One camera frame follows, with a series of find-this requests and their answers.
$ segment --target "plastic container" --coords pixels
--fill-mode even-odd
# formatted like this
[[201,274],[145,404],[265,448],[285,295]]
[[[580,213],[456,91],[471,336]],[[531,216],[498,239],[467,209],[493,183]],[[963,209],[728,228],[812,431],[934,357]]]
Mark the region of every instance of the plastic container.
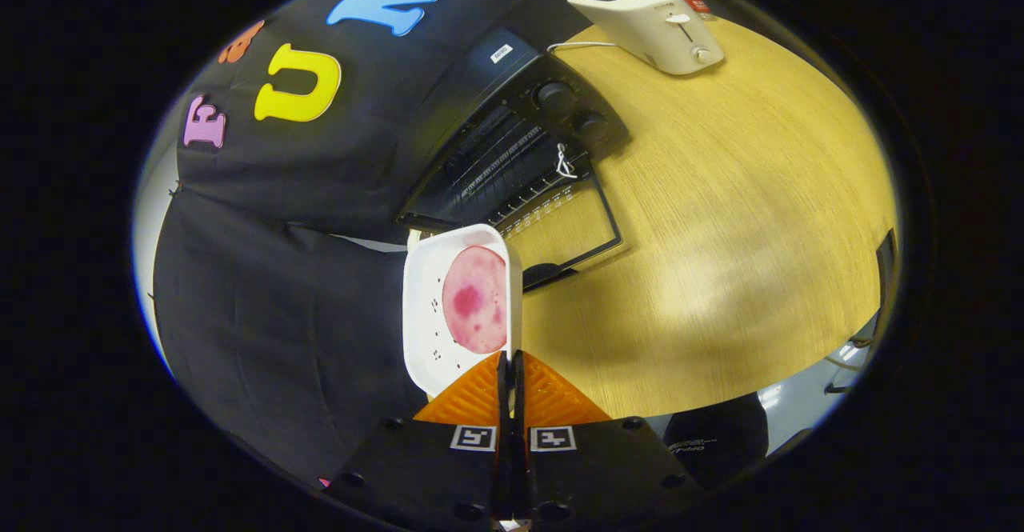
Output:
[[509,360],[519,350],[522,335],[522,263],[498,230],[472,225],[417,239],[409,249],[401,289],[401,336],[406,369],[429,397],[435,398],[462,372],[489,354],[475,354],[452,338],[444,321],[441,291],[452,262],[460,252],[482,247],[505,261],[505,314],[508,340],[501,347]]

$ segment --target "white label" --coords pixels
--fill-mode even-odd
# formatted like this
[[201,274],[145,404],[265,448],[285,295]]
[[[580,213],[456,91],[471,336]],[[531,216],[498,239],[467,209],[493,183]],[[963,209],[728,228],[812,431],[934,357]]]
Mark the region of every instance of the white label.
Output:
[[498,48],[498,50],[495,51],[494,54],[490,54],[490,61],[495,62],[495,64],[498,64],[498,60],[505,57],[505,54],[508,54],[511,51],[512,51],[512,46],[505,44],[501,48]]

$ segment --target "wooden table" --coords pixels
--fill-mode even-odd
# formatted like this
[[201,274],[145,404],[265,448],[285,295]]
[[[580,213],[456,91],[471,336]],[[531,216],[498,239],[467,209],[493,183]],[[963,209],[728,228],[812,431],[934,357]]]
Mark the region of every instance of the wooden table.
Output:
[[[715,404],[821,360],[878,309],[874,251],[889,228],[899,241],[853,101],[778,44],[709,29],[726,59],[694,76],[620,48],[556,51],[631,132],[596,164],[626,248],[526,293],[522,347],[612,417]],[[528,255],[573,237],[541,222],[508,240]]]

